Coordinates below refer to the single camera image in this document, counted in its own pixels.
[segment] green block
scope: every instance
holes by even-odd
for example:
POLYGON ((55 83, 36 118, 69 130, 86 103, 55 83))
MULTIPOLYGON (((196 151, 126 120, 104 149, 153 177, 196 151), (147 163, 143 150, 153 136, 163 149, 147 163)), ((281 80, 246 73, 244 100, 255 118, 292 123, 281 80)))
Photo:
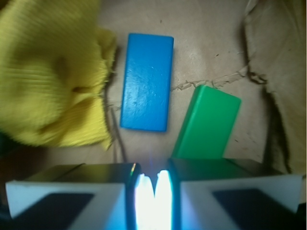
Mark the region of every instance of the green block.
POLYGON ((172 157, 223 157, 241 99, 208 86, 198 86, 175 144, 172 157))

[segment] cardboard surface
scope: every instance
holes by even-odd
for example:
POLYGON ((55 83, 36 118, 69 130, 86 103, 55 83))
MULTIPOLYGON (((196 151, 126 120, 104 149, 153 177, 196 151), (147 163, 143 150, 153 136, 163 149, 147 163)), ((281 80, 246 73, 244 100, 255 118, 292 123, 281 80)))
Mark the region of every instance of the cardboard surface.
POLYGON ((53 165, 121 162, 125 157, 127 161, 139 162, 147 175, 156 176, 166 167, 198 84, 215 85, 242 99, 225 157, 262 161, 270 109, 263 85, 247 77, 244 36, 247 4, 248 0, 104 0, 98 23, 118 37, 115 73, 102 93, 114 144, 108 151, 99 145, 22 149, 0 160, 1 183, 25 178, 53 165), (175 39, 166 133, 118 127, 129 33, 169 35, 175 39))
POLYGON ((306 2, 251 0, 245 31, 251 77, 281 115, 288 172, 306 174, 306 2))

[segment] glowing light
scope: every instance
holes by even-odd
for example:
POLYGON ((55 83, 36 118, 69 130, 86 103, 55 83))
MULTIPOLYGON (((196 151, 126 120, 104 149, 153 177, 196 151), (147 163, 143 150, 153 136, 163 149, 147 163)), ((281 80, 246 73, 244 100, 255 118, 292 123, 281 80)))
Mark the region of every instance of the glowing light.
POLYGON ((139 175, 135 187, 135 213, 137 230, 154 230, 154 189, 148 176, 139 175))
POLYGON ((169 172, 167 170, 162 170, 158 173, 158 181, 154 195, 156 229, 171 230, 173 193, 169 172))

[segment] black panel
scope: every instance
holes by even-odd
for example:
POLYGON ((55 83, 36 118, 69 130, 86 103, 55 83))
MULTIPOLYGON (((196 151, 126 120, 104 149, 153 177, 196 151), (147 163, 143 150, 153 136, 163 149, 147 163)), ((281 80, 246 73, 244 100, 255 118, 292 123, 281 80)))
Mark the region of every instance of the black panel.
POLYGON ((12 229, 64 230, 78 216, 93 194, 49 194, 13 219, 12 229))
POLYGON ((295 215, 258 189, 216 191, 213 195, 243 230, 297 229, 295 215))

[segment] yellow knit fabric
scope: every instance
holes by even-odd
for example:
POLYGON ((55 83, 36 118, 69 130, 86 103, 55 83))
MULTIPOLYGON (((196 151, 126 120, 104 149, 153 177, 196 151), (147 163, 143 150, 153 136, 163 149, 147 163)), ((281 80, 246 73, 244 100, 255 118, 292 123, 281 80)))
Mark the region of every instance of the yellow knit fabric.
POLYGON ((10 0, 0 11, 0 130, 33 146, 102 142, 116 49, 99 0, 10 0))

